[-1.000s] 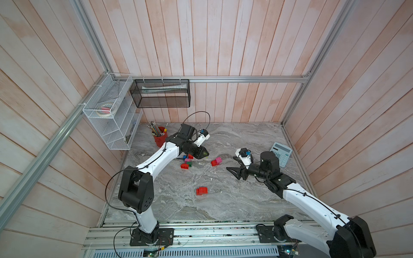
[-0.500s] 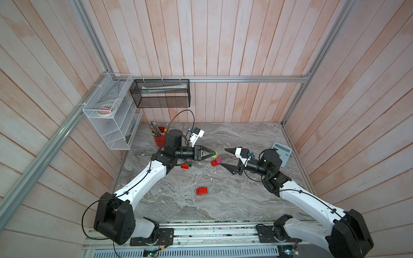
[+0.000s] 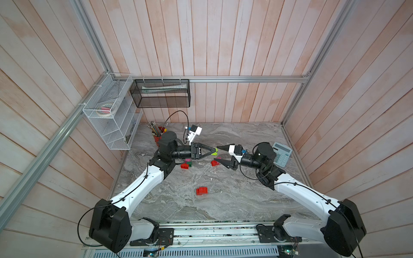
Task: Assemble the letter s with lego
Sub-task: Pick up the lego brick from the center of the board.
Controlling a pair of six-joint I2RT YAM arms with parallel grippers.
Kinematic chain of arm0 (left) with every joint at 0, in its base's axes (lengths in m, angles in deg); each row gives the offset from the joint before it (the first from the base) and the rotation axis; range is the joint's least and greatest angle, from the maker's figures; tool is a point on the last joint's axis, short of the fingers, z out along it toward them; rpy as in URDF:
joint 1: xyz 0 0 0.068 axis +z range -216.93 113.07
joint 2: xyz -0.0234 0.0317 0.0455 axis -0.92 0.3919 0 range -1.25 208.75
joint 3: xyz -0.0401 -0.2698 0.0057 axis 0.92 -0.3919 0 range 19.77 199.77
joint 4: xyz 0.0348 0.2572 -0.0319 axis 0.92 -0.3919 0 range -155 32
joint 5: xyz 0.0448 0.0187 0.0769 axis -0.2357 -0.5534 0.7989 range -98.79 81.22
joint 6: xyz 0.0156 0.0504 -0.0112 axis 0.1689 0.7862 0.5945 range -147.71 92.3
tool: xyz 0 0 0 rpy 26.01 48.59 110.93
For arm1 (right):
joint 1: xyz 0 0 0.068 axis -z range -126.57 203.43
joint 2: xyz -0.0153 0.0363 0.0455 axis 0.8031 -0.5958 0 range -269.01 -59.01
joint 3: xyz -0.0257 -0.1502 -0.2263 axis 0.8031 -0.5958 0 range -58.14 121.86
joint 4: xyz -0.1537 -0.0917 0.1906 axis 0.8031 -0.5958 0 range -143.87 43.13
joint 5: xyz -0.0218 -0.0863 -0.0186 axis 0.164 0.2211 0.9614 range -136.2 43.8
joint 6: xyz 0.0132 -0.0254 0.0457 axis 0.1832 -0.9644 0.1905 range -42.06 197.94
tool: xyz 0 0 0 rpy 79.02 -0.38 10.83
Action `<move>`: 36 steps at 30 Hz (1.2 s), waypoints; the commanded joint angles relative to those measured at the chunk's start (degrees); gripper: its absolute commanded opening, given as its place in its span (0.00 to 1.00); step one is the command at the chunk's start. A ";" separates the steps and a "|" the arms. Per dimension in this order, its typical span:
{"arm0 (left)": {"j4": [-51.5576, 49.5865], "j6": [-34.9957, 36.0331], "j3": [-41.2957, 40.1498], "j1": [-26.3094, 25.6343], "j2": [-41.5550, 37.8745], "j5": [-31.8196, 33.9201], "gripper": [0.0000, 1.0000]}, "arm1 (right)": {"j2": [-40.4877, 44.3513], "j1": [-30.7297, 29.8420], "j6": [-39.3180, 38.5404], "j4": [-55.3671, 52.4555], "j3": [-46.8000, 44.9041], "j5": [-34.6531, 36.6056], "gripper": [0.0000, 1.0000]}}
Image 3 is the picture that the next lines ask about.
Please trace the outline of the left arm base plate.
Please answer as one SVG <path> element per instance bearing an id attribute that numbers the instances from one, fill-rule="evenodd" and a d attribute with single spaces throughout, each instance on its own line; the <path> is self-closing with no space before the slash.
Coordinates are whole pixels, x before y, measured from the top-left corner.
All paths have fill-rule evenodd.
<path id="1" fill-rule="evenodd" d="M 148 239 L 140 239 L 130 242 L 130 246 L 170 246 L 173 244 L 174 229 L 157 229 Z"/>

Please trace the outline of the small red curved brick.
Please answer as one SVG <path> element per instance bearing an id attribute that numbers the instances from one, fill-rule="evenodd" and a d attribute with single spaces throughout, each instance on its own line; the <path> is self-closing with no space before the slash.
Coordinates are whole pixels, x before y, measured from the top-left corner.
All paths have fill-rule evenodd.
<path id="1" fill-rule="evenodd" d="M 189 164 L 183 163 L 183 164 L 180 164 L 180 167 L 181 167 L 182 169 L 189 169 Z"/>

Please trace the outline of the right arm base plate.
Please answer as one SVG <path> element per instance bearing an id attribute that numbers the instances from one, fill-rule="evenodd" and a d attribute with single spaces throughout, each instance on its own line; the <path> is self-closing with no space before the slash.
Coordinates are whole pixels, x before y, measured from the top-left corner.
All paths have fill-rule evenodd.
<path id="1" fill-rule="evenodd" d="M 256 225 L 259 241 L 262 244 L 268 243 L 301 243 L 301 237 L 289 236 L 282 226 Z"/>

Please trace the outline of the lime green lego brick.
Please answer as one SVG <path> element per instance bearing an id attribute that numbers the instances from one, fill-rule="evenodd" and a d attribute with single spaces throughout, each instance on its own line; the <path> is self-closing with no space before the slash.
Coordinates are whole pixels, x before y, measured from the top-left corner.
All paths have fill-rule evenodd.
<path id="1" fill-rule="evenodd" d="M 214 153 L 212 153 L 211 155 L 213 155 L 213 156 L 217 156 L 217 155 L 218 155 L 218 148 L 215 148 L 215 152 L 214 152 Z"/>

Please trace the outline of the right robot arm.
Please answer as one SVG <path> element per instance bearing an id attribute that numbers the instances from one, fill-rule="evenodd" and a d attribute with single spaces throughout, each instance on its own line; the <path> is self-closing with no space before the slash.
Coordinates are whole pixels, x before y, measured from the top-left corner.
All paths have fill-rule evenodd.
<path id="1" fill-rule="evenodd" d="M 231 155 L 231 160 L 217 159 L 217 162 L 233 170 L 242 167 L 255 169 L 255 179 L 264 187 L 285 194 L 317 216 L 313 220 L 285 214 L 271 227 L 257 225 L 259 234 L 266 235 L 269 241 L 279 243 L 294 238 L 323 242 L 345 257 L 350 257 L 355 250 L 361 249 L 360 242 L 367 232 L 354 202 L 326 196 L 278 168 L 274 163 L 276 153 L 268 142 L 258 143 L 252 153 L 248 153 L 242 145 L 231 144 L 217 148 Z"/>

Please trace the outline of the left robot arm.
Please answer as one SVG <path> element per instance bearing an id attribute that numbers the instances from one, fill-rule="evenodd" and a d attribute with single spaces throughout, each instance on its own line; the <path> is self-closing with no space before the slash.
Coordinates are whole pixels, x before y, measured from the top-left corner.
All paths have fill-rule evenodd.
<path id="1" fill-rule="evenodd" d="M 192 125 L 187 132 L 186 145 L 175 132 L 165 132 L 143 173 L 118 195 L 108 201 L 101 199 L 91 209 L 89 237 L 115 254 L 133 241 L 158 244 L 159 224 L 156 221 L 142 218 L 131 223 L 130 218 L 139 203 L 172 172 L 177 159 L 199 160 L 216 152 L 214 147 L 194 142 L 201 131 L 201 127 Z"/>

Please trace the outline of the long red lego brick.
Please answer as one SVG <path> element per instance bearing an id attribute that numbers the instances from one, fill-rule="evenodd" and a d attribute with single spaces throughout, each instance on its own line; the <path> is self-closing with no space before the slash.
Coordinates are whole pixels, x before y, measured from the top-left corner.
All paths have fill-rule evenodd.
<path id="1" fill-rule="evenodd" d="M 220 163 L 219 163 L 218 161 L 213 160 L 213 161 L 211 162 L 211 165 L 212 165 L 213 167 L 215 167 L 215 166 L 220 165 Z"/>

